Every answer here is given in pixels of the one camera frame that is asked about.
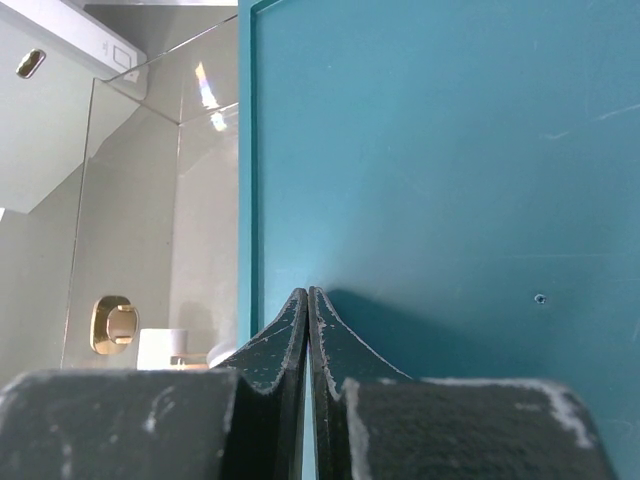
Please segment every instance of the white cylinder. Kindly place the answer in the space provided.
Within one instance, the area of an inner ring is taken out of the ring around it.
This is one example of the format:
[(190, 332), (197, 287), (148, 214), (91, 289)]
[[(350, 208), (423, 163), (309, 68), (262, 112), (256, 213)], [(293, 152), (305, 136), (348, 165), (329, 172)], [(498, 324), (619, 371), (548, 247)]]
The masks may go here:
[(143, 328), (138, 345), (138, 370), (169, 369), (171, 357), (187, 352), (187, 330)]

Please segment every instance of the brass knob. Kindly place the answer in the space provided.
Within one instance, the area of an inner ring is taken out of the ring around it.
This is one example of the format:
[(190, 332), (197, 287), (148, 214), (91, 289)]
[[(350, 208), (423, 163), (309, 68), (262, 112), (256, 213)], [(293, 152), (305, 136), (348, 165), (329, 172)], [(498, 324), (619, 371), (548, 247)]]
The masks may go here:
[(126, 297), (102, 297), (93, 307), (91, 348), (100, 355), (122, 352), (138, 332), (138, 311)]

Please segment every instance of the clear acrylic panel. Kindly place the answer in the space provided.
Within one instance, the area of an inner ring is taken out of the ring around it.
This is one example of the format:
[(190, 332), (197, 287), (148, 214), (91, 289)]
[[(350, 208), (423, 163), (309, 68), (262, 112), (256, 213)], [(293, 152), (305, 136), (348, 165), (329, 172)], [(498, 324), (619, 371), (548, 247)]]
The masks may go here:
[(63, 367), (204, 367), (234, 348), (236, 45), (233, 17), (96, 80)]

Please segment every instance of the teal surface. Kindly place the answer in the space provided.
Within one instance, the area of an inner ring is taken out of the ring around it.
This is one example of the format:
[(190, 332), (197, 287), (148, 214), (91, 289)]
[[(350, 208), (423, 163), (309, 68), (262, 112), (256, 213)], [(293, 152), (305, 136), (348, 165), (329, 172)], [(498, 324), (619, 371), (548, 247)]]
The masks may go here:
[(410, 375), (567, 383), (640, 478), (637, 2), (240, 17), (241, 340), (322, 286)]

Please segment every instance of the oval hole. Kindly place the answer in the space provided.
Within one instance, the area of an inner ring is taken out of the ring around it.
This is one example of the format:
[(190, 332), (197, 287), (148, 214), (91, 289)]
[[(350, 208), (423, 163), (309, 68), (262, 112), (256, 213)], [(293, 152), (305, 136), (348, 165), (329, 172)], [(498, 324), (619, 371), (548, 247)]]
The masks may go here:
[(16, 73), (20, 78), (31, 78), (31, 76), (35, 73), (38, 67), (44, 62), (44, 59), (47, 57), (47, 54), (42, 50), (34, 49), (27, 53), (22, 60), (20, 61), (20, 65), (18, 65), (18, 69)]

